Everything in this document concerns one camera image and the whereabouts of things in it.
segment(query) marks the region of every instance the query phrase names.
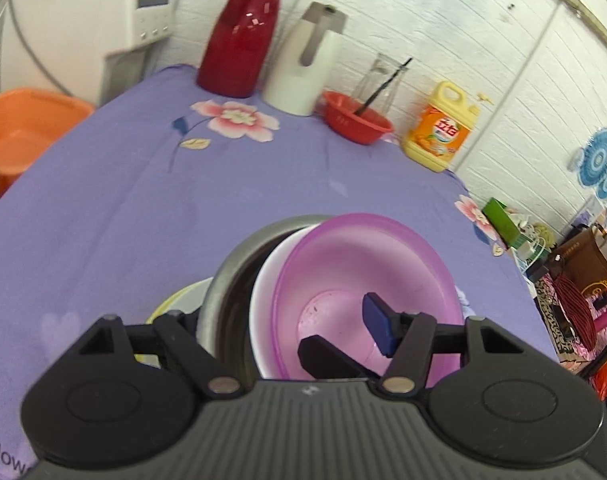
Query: clear glass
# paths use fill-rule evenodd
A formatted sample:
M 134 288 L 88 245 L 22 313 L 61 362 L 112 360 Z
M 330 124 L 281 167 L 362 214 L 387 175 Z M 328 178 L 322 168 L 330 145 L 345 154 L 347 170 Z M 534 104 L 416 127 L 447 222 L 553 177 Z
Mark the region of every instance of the clear glass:
M 355 101 L 364 103 L 376 89 L 379 88 L 383 83 L 388 81 L 390 76 L 396 72 L 402 62 L 395 61 L 392 57 L 386 56 L 386 54 L 377 54 L 375 62 L 366 75 L 363 76 L 362 80 L 352 92 L 351 96 Z M 377 99 L 369 106 L 374 111 L 379 112 L 385 116 L 390 110 L 392 101 L 397 94 L 397 88 L 401 84 L 401 80 L 405 73 L 408 72 L 408 67 L 404 66 L 397 74 L 397 77 L 385 88 L 378 96 Z

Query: gray thermos handle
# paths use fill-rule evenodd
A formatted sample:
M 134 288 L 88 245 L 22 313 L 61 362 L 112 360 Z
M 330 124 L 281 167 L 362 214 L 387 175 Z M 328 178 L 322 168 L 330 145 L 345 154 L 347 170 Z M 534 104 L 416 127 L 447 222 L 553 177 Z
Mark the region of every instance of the gray thermos handle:
M 330 27 L 332 22 L 334 8 L 326 7 L 326 12 L 324 12 L 319 19 L 319 22 L 314 27 L 310 39 L 308 40 L 308 44 L 305 46 L 301 56 L 299 56 L 299 64 L 302 66 L 310 66 L 314 61 L 314 57 L 317 55 L 317 51 L 319 50 L 319 44 L 323 39 L 323 35 L 326 33 L 326 30 Z

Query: maroon string bundle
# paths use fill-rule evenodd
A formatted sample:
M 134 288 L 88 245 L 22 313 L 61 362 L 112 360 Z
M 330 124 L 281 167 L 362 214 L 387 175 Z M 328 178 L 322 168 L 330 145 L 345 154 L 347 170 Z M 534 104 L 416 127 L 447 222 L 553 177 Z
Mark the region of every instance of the maroon string bundle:
M 594 349 L 597 344 L 597 330 L 586 298 L 563 274 L 557 276 L 553 283 L 559 302 L 577 331 L 581 344 L 589 351 Z

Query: table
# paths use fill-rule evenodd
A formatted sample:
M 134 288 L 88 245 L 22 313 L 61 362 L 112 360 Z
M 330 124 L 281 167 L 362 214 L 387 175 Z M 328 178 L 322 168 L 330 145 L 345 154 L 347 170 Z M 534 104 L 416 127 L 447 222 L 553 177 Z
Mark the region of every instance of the table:
M 401 221 L 440 254 L 475 313 L 555 358 L 512 259 L 493 256 L 456 208 L 467 191 L 453 173 L 433 173 L 386 142 L 354 144 L 318 116 L 295 118 L 257 96 L 237 101 L 266 116 L 222 111 L 229 100 L 198 88 L 195 75 L 170 67 L 119 96 L 0 200 L 0 479 L 34 460 L 20 427 L 23 394 L 87 326 L 109 312 L 144 322 L 174 291 L 212 276 L 245 237 L 290 216 Z M 202 122 L 182 136 L 173 127 L 182 117 Z

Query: thermos lid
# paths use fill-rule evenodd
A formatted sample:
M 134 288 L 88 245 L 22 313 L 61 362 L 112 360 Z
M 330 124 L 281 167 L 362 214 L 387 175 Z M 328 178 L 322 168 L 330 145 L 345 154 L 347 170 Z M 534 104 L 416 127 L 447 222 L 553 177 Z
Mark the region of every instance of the thermos lid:
M 326 30 L 332 30 L 338 34 L 343 33 L 347 15 L 331 5 L 313 2 L 302 16 L 302 20 L 311 23 L 319 23 L 322 18 L 328 21 Z

